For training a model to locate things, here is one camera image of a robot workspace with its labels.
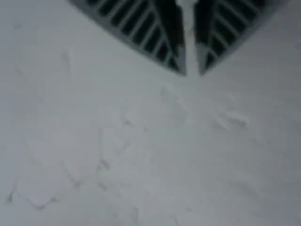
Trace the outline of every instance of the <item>dark opening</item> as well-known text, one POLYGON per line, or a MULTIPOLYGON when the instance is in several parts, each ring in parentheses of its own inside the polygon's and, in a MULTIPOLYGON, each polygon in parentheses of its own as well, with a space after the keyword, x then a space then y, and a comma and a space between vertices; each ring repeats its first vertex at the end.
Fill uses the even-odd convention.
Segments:
POLYGON ((124 29, 122 30, 124 34, 126 35, 130 34, 134 26, 138 23, 139 18, 142 16, 147 6, 148 6, 147 1, 144 1, 142 2, 142 4, 140 4, 138 9, 131 15, 130 19, 128 20, 124 29))
POLYGON ((112 18, 112 24, 118 26, 136 1, 137 0, 127 0, 125 4, 121 7, 121 9, 112 18))
POLYGON ((116 6, 116 4, 119 1, 120 0, 108 0, 108 1, 106 1, 106 3, 98 10, 98 12, 102 16, 108 15, 108 13, 110 13, 110 11, 116 6))
POLYGON ((152 33, 150 40, 145 45, 145 48, 144 48, 145 51, 147 51, 148 53, 152 53, 154 51, 154 48, 156 47, 158 41, 160 40, 160 37, 161 37, 161 31, 157 27, 154 30, 154 32, 152 33))

